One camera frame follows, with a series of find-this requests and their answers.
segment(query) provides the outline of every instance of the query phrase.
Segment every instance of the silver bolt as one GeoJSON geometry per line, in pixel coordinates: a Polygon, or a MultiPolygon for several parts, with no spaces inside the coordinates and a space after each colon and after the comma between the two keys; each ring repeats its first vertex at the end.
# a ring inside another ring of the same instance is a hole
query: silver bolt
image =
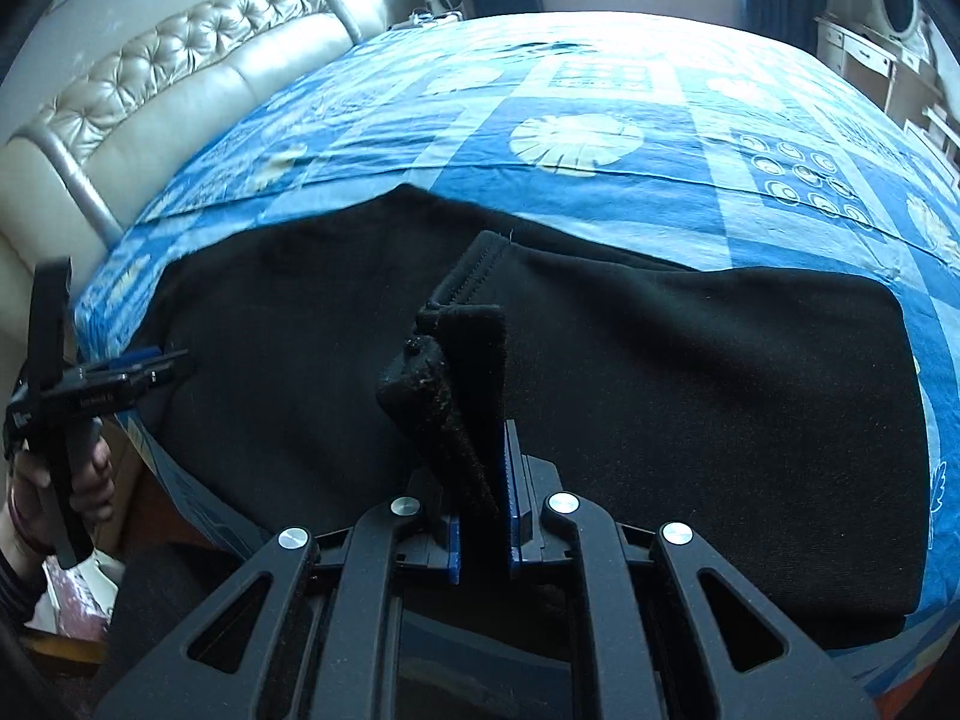
{"type": "Polygon", "coordinates": [[[404,495],[390,504],[390,511],[397,517],[412,517],[419,512],[419,501],[409,495],[404,495]]]}
{"type": "Polygon", "coordinates": [[[306,531],[303,528],[287,528],[283,533],[277,536],[277,541],[284,549],[299,549],[309,540],[306,531]]]}
{"type": "Polygon", "coordinates": [[[573,514],[580,507],[580,500],[571,493],[554,493],[546,505],[557,514],[573,514]]]}
{"type": "Polygon", "coordinates": [[[671,544],[683,546],[693,541],[693,531],[683,522],[668,522],[664,525],[664,538],[671,544]]]}

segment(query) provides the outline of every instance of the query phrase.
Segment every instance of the upholstered headboard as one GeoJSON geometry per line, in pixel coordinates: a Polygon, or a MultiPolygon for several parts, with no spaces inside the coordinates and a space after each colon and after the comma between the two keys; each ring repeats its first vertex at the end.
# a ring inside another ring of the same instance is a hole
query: upholstered headboard
{"type": "Polygon", "coordinates": [[[75,79],[0,148],[0,333],[25,340],[37,262],[69,255],[83,287],[194,153],[386,19],[383,0],[208,0],[75,79]]]}

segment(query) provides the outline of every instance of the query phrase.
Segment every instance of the hand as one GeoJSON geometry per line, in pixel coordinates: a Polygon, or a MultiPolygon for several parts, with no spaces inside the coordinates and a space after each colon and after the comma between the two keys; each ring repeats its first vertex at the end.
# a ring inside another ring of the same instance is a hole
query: hand
{"type": "MultiPolygon", "coordinates": [[[[73,495],[70,497],[70,508],[90,525],[113,516],[110,504],[113,498],[112,474],[110,448],[100,439],[93,446],[89,460],[74,473],[73,495]]],[[[43,513],[37,490],[49,485],[50,471],[46,463],[30,452],[20,452],[13,463],[13,498],[23,526],[30,536],[43,544],[52,544],[54,533],[43,513]]]]}

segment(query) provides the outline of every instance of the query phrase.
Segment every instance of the drawer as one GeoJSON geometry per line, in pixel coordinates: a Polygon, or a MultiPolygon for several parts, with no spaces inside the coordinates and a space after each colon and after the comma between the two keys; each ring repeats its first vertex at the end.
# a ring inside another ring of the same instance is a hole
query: drawer
{"type": "Polygon", "coordinates": [[[875,73],[890,77],[890,59],[876,46],[848,38],[844,42],[844,51],[875,73]]]}
{"type": "Polygon", "coordinates": [[[908,66],[912,71],[914,71],[914,73],[918,74],[920,72],[920,57],[915,55],[915,53],[904,49],[902,61],[904,62],[904,65],[908,66]]]}
{"type": "Polygon", "coordinates": [[[824,28],[824,40],[829,44],[837,46],[839,49],[843,47],[843,32],[838,30],[835,26],[831,26],[828,23],[823,25],[824,28]]]}
{"type": "Polygon", "coordinates": [[[843,74],[843,49],[832,43],[822,42],[817,52],[817,59],[827,65],[837,76],[843,74]]]}

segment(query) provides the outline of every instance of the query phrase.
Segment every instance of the blue patterned sheet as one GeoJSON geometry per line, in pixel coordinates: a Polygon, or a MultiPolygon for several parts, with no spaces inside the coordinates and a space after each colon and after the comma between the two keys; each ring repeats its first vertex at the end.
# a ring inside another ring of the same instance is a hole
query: blue patterned sheet
{"type": "Polygon", "coordinates": [[[880,110],[798,50],[685,20],[538,14],[387,33],[182,168],[80,296],[83,348],[124,349],[171,261],[404,181],[697,269],[890,287],[928,422],[928,565],[909,629],[837,656],[878,694],[939,655],[960,622],[960,207],[880,110]]]}

